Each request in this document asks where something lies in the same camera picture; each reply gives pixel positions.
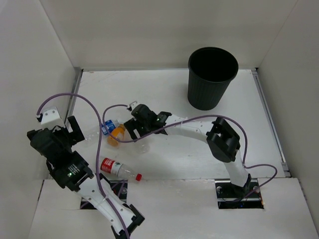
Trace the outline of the blue label clear bottle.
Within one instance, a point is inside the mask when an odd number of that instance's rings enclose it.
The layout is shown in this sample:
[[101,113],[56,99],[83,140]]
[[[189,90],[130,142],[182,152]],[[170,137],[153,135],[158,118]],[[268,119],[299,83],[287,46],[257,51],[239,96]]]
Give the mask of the blue label clear bottle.
[[97,143],[100,135],[102,136],[102,140],[106,139],[109,136],[106,129],[108,129],[109,133],[111,133],[119,125],[120,123],[118,120],[110,119],[105,121],[104,124],[96,125],[86,130],[84,132],[86,145],[90,146],[94,143]]

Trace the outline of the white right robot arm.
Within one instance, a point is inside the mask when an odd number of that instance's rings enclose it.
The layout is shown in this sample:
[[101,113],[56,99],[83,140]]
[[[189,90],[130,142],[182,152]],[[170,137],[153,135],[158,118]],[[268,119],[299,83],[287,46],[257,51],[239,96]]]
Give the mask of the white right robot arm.
[[240,155],[240,136],[221,116],[215,121],[195,121],[180,118],[169,112],[156,114],[149,107],[137,102],[127,109],[133,116],[124,123],[132,140],[149,134],[178,135],[207,143],[217,160],[222,162],[230,176],[231,191],[237,197],[249,192],[251,175],[244,168]]

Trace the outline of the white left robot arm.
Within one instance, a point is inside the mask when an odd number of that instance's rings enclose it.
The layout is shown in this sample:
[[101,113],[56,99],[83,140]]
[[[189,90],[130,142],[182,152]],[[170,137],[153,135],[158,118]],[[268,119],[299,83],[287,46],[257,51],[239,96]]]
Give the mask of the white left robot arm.
[[127,239],[145,220],[133,206],[122,202],[112,186],[90,169],[88,162],[72,146],[84,140],[74,116],[68,118],[68,131],[57,110],[41,114],[41,128],[27,132],[30,146],[46,158],[49,174],[61,188],[86,199],[111,223],[115,238]]

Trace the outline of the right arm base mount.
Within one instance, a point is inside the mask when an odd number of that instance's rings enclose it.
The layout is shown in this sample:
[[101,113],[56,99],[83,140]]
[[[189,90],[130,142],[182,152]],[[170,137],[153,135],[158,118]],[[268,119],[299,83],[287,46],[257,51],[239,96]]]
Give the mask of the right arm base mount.
[[215,181],[219,209],[264,209],[259,183],[253,180],[246,192],[235,189],[229,180]]

